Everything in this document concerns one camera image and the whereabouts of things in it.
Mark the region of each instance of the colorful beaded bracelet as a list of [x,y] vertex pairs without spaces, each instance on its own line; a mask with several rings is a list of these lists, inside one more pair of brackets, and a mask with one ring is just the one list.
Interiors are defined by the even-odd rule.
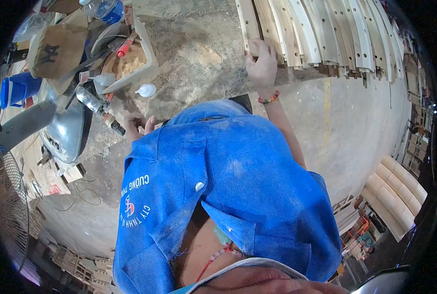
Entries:
[[278,90],[276,90],[276,93],[275,93],[271,98],[266,99],[266,100],[263,100],[263,99],[261,99],[261,97],[259,97],[259,98],[257,99],[257,101],[258,101],[259,103],[261,103],[261,104],[268,104],[268,103],[271,103],[271,102],[273,102],[274,100],[276,100],[277,97],[279,97],[279,95],[280,95],[280,92],[279,92]]

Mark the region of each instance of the wood shavings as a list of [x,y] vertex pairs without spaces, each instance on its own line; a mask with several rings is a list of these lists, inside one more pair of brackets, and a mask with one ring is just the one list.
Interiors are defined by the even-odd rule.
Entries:
[[142,47],[132,44],[127,51],[127,54],[119,60],[116,79],[119,80],[128,76],[134,70],[145,65],[146,62],[147,58]]

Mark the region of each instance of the hand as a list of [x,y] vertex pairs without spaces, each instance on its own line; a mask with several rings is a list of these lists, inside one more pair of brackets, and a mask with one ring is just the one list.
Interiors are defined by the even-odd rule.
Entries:
[[[142,136],[153,132],[155,128],[155,116],[151,116],[148,120],[138,112],[131,113],[124,117],[125,125],[125,138],[132,144],[133,141],[141,138]],[[145,130],[144,134],[140,134],[139,126]]]
[[274,82],[277,74],[276,49],[258,38],[252,39],[251,42],[259,48],[259,58],[255,61],[253,56],[245,51],[246,71],[259,97],[267,99],[274,95],[275,92]]

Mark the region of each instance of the plastic water bottle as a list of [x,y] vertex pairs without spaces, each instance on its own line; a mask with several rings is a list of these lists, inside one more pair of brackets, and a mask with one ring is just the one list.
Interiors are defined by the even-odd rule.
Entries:
[[150,97],[150,96],[153,96],[157,92],[157,87],[153,84],[143,84],[135,92],[139,93],[140,96],[142,96],[142,97]]
[[84,5],[88,20],[98,18],[110,25],[120,21],[124,15],[124,7],[119,0],[79,0]]

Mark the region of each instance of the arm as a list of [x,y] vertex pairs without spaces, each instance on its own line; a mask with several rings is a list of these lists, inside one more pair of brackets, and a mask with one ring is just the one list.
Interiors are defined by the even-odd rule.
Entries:
[[[269,46],[263,40],[253,39],[251,41],[259,47],[259,58],[255,61],[253,56],[245,51],[246,71],[259,97],[261,99],[269,99],[276,92],[274,87],[277,73],[276,51],[273,46]],[[282,108],[279,98],[271,103],[264,104],[264,108],[266,109],[269,120],[278,127],[284,135],[295,162],[306,169],[302,149],[300,148],[297,137],[295,137],[291,123]]]

